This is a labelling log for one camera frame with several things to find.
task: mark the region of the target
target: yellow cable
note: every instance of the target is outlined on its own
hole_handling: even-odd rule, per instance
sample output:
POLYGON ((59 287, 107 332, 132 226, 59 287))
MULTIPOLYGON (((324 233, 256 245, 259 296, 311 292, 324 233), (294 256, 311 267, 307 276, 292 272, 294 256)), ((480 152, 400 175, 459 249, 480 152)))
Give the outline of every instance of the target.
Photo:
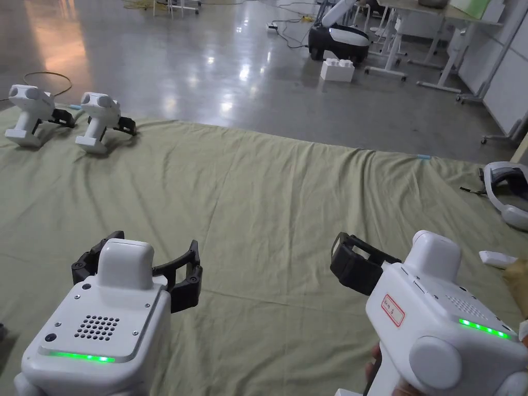
MULTIPOLYGON (((55 73, 54 71, 32 71, 31 73, 26 73, 24 75, 24 77, 22 77, 22 80, 24 80, 24 82, 27 84, 27 85, 30 85, 28 83, 28 81, 26 80, 26 77, 27 76, 32 76, 34 74, 52 74, 54 76, 59 76, 59 77, 64 77, 65 79, 68 80, 68 82, 70 83, 70 86, 67 87, 66 89, 63 89, 62 91, 60 91, 59 93, 55 93, 53 96, 58 96, 62 93, 65 93, 66 91, 69 91, 71 89, 71 87, 73 87, 73 82, 71 82, 71 80, 68 78, 68 76, 65 76, 61 73, 55 73)), ((0 99, 0 102, 3 102, 4 100, 9 100, 9 98, 5 98, 5 99, 0 99)))
MULTIPOLYGON (((128 10, 139 10, 144 9, 147 10, 149 8, 152 8, 152 2, 148 0, 123 0, 123 8, 126 8, 128 10)), ((167 11, 168 8, 164 4, 160 4, 156 2, 156 9, 161 11, 167 11)))

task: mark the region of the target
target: white wall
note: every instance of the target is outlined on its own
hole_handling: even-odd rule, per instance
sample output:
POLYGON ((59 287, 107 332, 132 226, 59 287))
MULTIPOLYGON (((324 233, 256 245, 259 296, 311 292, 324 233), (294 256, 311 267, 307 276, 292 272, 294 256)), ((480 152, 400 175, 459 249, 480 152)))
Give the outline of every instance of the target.
MULTIPOLYGON (((471 41, 459 76, 468 88, 476 93, 489 77, 508 36, 515 29, 527 0, 509 0, 499 22, 503 26, 481 26, 471 41)), ((501 62, 484 104, 507 134, 518 119, 528 110, 528 17, 501 62)))

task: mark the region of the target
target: white label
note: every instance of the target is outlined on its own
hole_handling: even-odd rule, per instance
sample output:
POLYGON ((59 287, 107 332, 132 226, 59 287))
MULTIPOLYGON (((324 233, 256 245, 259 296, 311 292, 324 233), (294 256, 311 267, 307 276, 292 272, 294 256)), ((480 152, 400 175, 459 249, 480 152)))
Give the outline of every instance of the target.
POLYGON ((335 252, 337 250, 337 247, 339 246, 340 243, 341 243, 341 238, 339 238, 337 241, 335 241, 334 248, 332 249, 332 255, 335 254, 335 252))
POLYGON ((381 303, 381 307, 387 313, 389 318, 394 322, 397 327, 400 327, 403 320, 405 319, 405 312, 394 302, 394 300, 388 294, 385 295, 381 303))

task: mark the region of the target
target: speaker grille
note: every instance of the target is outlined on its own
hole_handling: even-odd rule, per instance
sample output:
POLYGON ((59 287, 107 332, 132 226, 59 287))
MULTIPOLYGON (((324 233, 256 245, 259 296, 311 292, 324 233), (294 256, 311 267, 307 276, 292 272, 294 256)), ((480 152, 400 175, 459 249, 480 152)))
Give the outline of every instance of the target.
POLYGON ((119 318, 112 316, 86 315, 73 336, 94 341, 110 341, 118 324, 119 318))
POLYGON ((468 303, 467 301, 461 300, 457 297, 448 296, 446 295, 447 299, 451 301, 460 311, 464 312, 465 314, 470 314, 473 316, 476 316, 478 318, 488 320, 482 312, 478 310, 477 307, 475 307, 473 304, 468 303))

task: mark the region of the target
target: red label sticker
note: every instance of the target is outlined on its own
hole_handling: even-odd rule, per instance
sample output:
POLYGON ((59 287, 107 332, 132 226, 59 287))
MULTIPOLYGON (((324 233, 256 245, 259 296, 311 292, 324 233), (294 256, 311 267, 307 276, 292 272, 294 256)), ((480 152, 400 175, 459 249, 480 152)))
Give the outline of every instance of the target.
POLYGON ((405 319, 405 312, 394 302, 394 300, 388 294, 385 295, 381 302, 381 307, 387 313, 389 318, 394 322, 397 327, 400 327, 403 320, 405 319))

